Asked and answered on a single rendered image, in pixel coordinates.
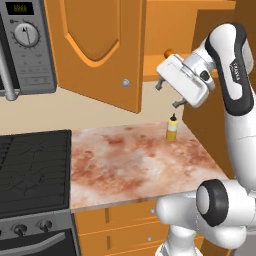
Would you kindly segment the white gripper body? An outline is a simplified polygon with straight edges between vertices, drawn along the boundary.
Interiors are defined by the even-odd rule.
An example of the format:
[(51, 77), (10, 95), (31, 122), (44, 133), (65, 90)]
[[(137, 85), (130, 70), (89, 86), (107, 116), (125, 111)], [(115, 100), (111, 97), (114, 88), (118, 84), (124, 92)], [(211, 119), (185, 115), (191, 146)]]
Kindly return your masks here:
[(209, 90), (205, 82), (198, 78), (177, 55), (170, 55), (159, 64), (156, 72), (161, 80), (170, 84), (192, 107), (198, 108), (207, 99)]

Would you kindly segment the orange arched cabinet door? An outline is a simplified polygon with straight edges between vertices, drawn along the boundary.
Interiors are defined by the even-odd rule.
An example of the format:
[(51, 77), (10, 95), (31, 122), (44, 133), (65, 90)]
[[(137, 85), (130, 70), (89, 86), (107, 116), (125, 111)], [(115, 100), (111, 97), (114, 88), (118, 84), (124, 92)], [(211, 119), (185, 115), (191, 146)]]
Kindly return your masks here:
[[(44, 0), (58, 86), (141, 111), (147, 0)], [(124, 88), (122, 80), (130, 87)]]

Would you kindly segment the yellow bottle with black cap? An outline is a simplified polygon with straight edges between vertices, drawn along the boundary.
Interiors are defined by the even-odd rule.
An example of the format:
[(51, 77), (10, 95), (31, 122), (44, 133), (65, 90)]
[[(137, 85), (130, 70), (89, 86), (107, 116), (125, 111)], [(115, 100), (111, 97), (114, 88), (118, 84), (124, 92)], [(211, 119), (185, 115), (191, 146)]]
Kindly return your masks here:
[(178, 120), (175, 115), (172, 115), (168, 120), (168, 124), (167, 124), (167, 130), (166, 130), (167, 140), (169, 141), (176, 140), (177, 127), (178, 127)]

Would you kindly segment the orange drawer front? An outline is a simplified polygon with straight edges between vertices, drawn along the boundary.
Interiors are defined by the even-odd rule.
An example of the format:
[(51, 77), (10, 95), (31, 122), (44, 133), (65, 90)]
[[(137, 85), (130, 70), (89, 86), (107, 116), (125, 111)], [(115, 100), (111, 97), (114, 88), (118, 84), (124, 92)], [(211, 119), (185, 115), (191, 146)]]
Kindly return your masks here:
[(76, 212), (74, 217), (77, 231), (79, 234), (87, 234), (155, 221), (156, 214), (150, 214), (155, 204), (156, 201), (152, 200)]
[(79, 239), (82, 256), (155, 256), (167, 234), (167, 227), (144, 225), (81, 235)]

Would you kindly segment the grey microwave oven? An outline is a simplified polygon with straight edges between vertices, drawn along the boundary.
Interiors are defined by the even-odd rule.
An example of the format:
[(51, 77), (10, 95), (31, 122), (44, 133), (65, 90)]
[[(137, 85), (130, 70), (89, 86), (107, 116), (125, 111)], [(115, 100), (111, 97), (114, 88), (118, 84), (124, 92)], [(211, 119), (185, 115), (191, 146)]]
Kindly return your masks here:
[[(19, 95), (56, 91), (44, 0), (0, 0), (0, 47)], [(0, 96), (5, 96), (1, 76)]]

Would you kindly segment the black and grey stove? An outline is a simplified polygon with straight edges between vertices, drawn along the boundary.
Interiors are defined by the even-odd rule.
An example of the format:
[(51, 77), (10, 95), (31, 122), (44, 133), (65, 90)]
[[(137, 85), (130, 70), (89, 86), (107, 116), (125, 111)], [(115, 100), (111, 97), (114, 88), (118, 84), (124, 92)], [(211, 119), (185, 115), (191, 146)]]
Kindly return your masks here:
[[(25, 256), (81, 256), (70, 210), (69, 130), (0, 136), (0, 251), (42, 242), (64, 232), (66, 239)], [(39, 222), (49, 220), (44, 232)], [(27, 226), (20, 237), (18, 224)]]

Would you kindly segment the black stove knob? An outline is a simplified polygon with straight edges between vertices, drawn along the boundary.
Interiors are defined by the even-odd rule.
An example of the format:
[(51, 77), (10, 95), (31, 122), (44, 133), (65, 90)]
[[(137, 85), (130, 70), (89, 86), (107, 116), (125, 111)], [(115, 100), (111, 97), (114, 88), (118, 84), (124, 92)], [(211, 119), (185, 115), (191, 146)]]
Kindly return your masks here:
[(39, 228), (44, 232), (48, 232), (52, 228), (52, 222), (49, 220), (42, 220), (39, 222)]
[(26, 232), (27, 232), (27, 226), (24, 225), (24, 224), (18, 224), (18, 225), (16, 225), (16, 226), (14, 227), (13, 232), (14, 232), (16, 235), (22, 237), (22, 236), (24, 236), (24, 235), (26, 234)]

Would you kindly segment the orange wall cabinet body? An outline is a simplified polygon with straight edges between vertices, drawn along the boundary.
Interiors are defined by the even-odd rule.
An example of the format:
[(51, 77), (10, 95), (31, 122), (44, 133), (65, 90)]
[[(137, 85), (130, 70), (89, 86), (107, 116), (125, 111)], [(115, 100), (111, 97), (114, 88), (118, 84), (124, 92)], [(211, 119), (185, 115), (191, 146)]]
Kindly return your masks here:
[(143, 80), (154, 81), (167, 49), (186, 57), (218, 24), (231, 21), (235, 0), (147, 0)]

